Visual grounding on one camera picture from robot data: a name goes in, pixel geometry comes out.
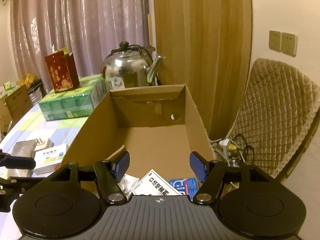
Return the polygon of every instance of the curtain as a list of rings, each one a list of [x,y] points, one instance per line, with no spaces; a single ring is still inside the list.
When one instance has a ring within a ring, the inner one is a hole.
[[[11,35],[19,76],[33,73],[52,89],[44,57],[68,47],[78,75],[100,73],[121,41],[148,44],[148,0],[12,0]]]
[[[187,84],[209,138],[227,135],[249,71],[251,0],[154,0],[163,84]]]

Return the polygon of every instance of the chair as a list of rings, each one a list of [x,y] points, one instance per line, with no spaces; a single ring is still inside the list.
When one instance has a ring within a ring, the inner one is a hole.
[[[290,172],[317,128],[319,96],[320,88],[296,68],[258,58],[227,137],[243,134],[254,147],[247,161],[273,178],[285,167]]]

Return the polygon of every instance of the blue gripper pad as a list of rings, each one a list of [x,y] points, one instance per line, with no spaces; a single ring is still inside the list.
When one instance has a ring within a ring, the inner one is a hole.
[[[111,170],[113,178],[119,183],[130,165],[130,154],[125,151],[120,154],[112,163]]]
[[[196,177],[198,178],[200,183],[204,183],[204,181],[207,178],[207,172],[206,172],[206,163],[204,163],[204,159],[201,160],[199,157],[198,153],[191,153],[190,154],[190,158],[189,158],[189,162],[190,162],[190,167],[193,170],[193,172],[195,173]]]

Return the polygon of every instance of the table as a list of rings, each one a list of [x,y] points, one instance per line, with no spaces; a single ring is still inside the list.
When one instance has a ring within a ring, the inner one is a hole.
[[[70,146],[87,119],[88,117],[79,117],[46,122],[39,105],[36,104],[3,139],[0,143],[0,149],[4,153],[11,154],[16,142],[36,138],[49,138],[54,146],[63,143]],[[0,176],[7,179],[7,169],[5,167],[0,167]],[[20,237],[21,234],[13,220],[12,211],[10,213],[0,213],[0,240],[17,240]]]

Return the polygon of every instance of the wall socket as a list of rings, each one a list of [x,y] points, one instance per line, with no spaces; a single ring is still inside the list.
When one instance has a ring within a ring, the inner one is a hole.
[[[281,32],[270,31],[269,32],[269,48],[276,51],[281,51]]]
[[[297,55],[297,41],[297,35],[291,33],[282,33],[282,52],[292,56]]]

